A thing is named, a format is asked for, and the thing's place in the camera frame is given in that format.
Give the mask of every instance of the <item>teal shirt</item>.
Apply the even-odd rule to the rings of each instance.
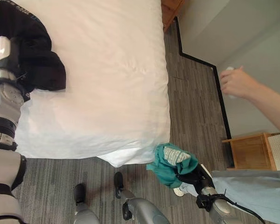
[[[191,157],[180,163],[177,163],[176,166],[172,166],[164,158],[164,147],[169,147],[180,152],[185,152],[178,146],[175,146],[171,143],[158,145],[154,153],[155,161],[153,163],[147,164],[146,169],[152,170],[157,175],[159,181],[162,184],[165,184],[167,187],[178,188],[182,184],[182,182],[176,178],[174,169],[177,169],[177,172],[179,174],[190,173],[198,165],[198,160],[193,154],[185,152]]]

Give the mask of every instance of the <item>black baseboard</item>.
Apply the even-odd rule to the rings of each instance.
[[[215,81],[216,81],[216,86],[217,86],[217,92],[218,92],[218,97],[219,97],[219,101],[220,101],[220,106],[221,106],[225,131],[226,131],[226,137],[227,137],[227,139],[231,139],[231,133],[230,133],[228,119],[227,119],[226,110],[225,110],[225,106],[224,106],[223,96],[222,96],[222,92],[221,92],[221,86],[220,86],[217,67],[213,64],[210,64],[208,62],[205,62],[203,60],[200,60],[198,58],[195,58],[193,56],[190,56],[190,55],[187,55],[187,54],[183,53],[183,51],[182,51],[182,40],[181,40],[181,34],[180,34],[180,30],[179,30],[179,24],[178,24],[177,17],[175,17],[175,24],[176,24],[176,28],[177,28],[177,38],[178,38],[178,47],[179,47],[180,56],[185,57],[187,59],[191,59],[191,60],[196,61],[196,62],[199,62],[201,64],[205,64],[207,66],[210,66],[214,71],[214,76],[215,76]]]

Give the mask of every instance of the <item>wooden furniture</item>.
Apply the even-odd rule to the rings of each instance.
[[[223,140],[229,142],[232,149],[234,168],[277,170],[268,137],[274,134],[261,133],[247,137]]]
[[[177,16],[178,11],[180,10],[183,4],[184,4],[184,0],[161,0],[164,32],[167,31],[174,17]]]

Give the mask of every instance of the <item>folded clothes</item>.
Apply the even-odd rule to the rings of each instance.
[[[65,88],[64,65],[51,51],[50,36],[35,15],[10,0],[0,0],[0,36],[19,48],[19,69],[13,72],[27,92]]]
[[[181,175],[188,174],[198,165],[198,160],[193,154],[185,152],[171,143],[158,145],[154,155],[155,161],[147,164],[146,169],[152,170],[157,175],[159,181],[170,188],[178,188],[182,184],[176,177],[176,172]]]

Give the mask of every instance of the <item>mattress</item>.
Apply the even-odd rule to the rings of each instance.
[[[115,167],[153,161],[170,136],[160,0],[15,2],[45,25],[67,72],[66,90],[34,90],[21,108],[17,151]]]

